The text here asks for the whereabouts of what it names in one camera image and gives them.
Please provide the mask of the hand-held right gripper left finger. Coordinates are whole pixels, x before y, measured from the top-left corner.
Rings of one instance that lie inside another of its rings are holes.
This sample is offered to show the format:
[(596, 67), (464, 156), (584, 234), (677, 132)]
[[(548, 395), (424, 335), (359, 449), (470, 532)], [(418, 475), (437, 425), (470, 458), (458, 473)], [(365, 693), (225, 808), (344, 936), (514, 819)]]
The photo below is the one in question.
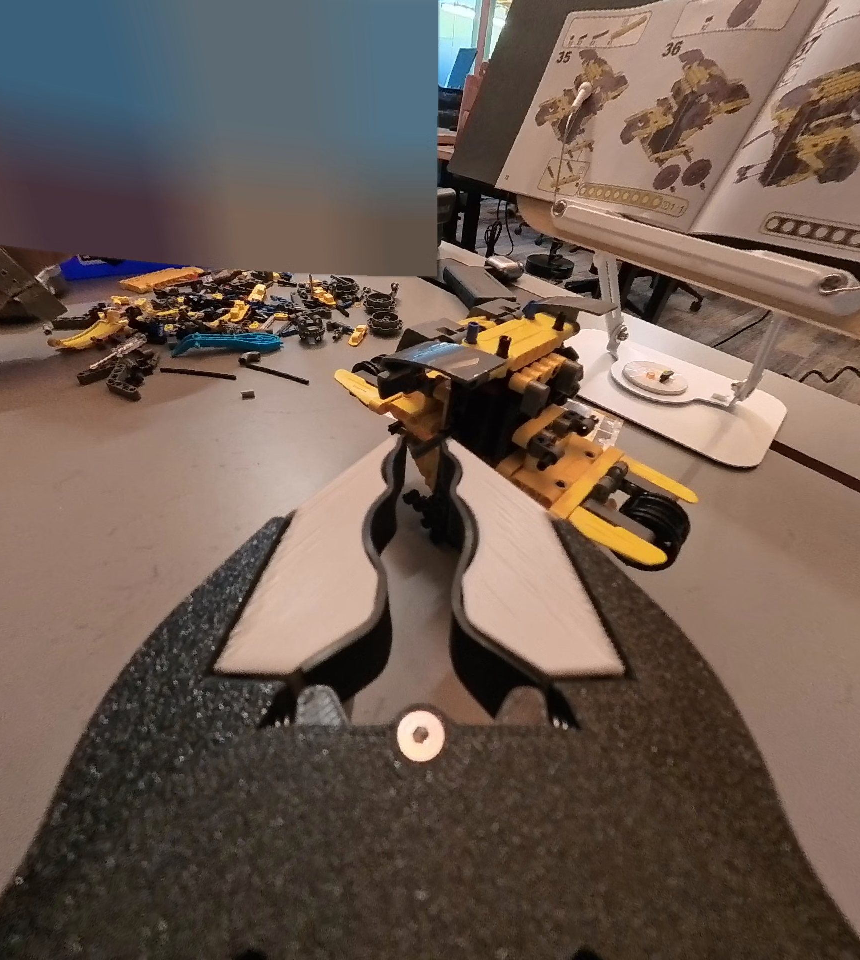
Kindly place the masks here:
[(328, 686), (351, 701), (392, 645), (383, 550), (397, 532), (402, 440), (389, 438), (289, 517), (216, 660), (227, 677)]

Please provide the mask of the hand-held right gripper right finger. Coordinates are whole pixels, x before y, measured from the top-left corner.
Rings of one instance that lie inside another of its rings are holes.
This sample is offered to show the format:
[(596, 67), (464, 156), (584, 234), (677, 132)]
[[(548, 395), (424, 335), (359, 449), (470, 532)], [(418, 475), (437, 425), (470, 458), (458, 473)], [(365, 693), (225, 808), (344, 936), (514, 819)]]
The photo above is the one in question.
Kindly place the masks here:
[(520, 688), (545, 713), (563, 685), (624, 679), (626, 664), (549, 513), (458, 442), (444, 446), (461, 534), (451, 660), (489, 714)]

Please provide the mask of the yellow grey brick toy vehicle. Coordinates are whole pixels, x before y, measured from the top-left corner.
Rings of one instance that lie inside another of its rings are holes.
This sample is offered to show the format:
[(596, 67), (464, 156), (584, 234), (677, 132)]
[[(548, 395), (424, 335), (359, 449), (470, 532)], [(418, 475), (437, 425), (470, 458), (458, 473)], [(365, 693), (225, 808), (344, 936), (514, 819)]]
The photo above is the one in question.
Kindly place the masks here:
[(584, 368), (567, 345), (579, 314), (601, 315), (585, 297), (549, 297), (501, 315), (478, 308), (453, 327), (407, 329), (395, 353), (335, 372), (366, 408), (391, 416), (429, 488), (404, 501), (435, 544), (457, 545), (455, 467), (462, 446), (553, 518), (637, 570), (672, 566), (690, 534), (684, 505), (698, 498), (597, 438), (601, 417), (577, 399)]

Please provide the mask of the pile of toy brick pieces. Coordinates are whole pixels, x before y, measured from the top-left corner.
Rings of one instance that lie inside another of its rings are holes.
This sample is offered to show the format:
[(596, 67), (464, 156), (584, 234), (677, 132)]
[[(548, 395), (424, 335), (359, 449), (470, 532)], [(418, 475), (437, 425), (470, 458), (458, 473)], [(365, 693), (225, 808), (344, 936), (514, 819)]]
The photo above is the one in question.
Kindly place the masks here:
[(48, 345), (62, 354), (99, 351), (76, 376), (80, 386), (102, 383), (112, 396), (140, 402), (146, 380), (167, 376), (233, 382), (236, 374), (215, 369), (162, 365), (192, 354), (230, 354), (247, 370), (300, 386), (309, 380), (267, 366), (276, 353), (193, 350), (174, 358), (171, 346), (190, 333), (268, 331), (286, 343), (320, 347), (331, 338), (360, 346), (372, 335), (391, 339), (402, 333), (398, 312), (400, 284), (388, 293), (348, 276), (309, 276), (298, 281), (288, 271), (176, 268), (121, 280), (124, 294), (97, 302), (79, 316), (44, 322)]

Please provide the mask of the yellow grey sticker sheet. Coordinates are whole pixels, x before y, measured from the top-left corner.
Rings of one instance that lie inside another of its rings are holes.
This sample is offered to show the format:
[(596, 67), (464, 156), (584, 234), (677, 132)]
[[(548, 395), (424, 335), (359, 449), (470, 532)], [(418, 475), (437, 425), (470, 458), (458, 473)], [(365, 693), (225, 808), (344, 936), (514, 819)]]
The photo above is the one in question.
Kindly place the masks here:
[(587, 421), (591, 426), (584, 437), (586, 440), (603, 449), (616, 446), (621, 430), (625, 425), (623, 418), (579, 402), (568, 402), (566, 409), (579, 415), (582, 420)]

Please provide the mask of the white book stand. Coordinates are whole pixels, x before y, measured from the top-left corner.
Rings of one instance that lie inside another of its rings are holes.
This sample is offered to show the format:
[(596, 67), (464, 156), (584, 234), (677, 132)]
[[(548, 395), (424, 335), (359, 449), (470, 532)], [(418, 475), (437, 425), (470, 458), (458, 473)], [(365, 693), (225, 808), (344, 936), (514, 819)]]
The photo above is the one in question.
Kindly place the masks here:
[(550, 27), (560, 26), (571, 7), (595, 2), (513, 2), (480, 92), (458, 137), (453, 173), (515, 195), (520, 210), (544, 234), (594, 252), (601, 291), (617, 304), (617, 265), (648, 268), (675, 280), (694, 282), (770, 312), (750, 373), (731, 381), (723, 374), (659, 353), (630, 339), (619, 305), (606, 317), (606, 332), (581, 334), (584, 394), (605, 410), (725, 466), (760, 464), (784, 423), (783, 402), (759, 392), (765, 361), (786, 317), (823, 321), (860, 310), (860, 282), (847, 270), (823, 265), (805, 251), (727, 239), (693, 236), (629, 219), (579, 200), (519, 196), (498, 185), (502, 162), (523, 114), (522, 96), (533, 92), (536, 66), (514, 64), (500, 54), (504, 34), (523, 46), (547, 52)]

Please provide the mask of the teal brick separator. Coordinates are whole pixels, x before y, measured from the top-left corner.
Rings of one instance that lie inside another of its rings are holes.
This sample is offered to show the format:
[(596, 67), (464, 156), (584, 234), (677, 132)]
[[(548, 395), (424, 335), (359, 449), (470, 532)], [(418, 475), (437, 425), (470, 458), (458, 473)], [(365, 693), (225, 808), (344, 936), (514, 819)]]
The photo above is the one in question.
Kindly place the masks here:
[(283, 340), (268, 331), (238, 333), (187, 334), (170, 347), (171, 356), (178, 358), (193, 351), (223, 351), (236, 354), (275, 354), (284, 347)]

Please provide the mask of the blue plastic bin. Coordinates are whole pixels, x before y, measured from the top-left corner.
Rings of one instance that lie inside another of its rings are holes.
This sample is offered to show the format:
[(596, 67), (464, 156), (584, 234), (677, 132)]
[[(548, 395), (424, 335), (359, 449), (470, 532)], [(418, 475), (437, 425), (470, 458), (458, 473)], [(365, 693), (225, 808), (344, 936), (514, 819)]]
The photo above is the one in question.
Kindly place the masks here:
[(60, 269), (67, 282), (84, 282), (108, 278), (128, 278), (163, 270), (177, 269), (172, 263), (150, 261), (101, 259), (86, 256), (72, 256), (60, 263)]

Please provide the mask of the toy instruction booklet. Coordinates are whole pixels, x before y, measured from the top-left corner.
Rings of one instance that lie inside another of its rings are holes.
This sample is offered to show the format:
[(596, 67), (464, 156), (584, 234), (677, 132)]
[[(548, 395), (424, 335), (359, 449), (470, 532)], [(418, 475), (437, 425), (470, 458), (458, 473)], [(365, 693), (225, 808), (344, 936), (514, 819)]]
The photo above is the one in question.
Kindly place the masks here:
[(571, 6), (498, 186), (860, 264), (860, 1)]

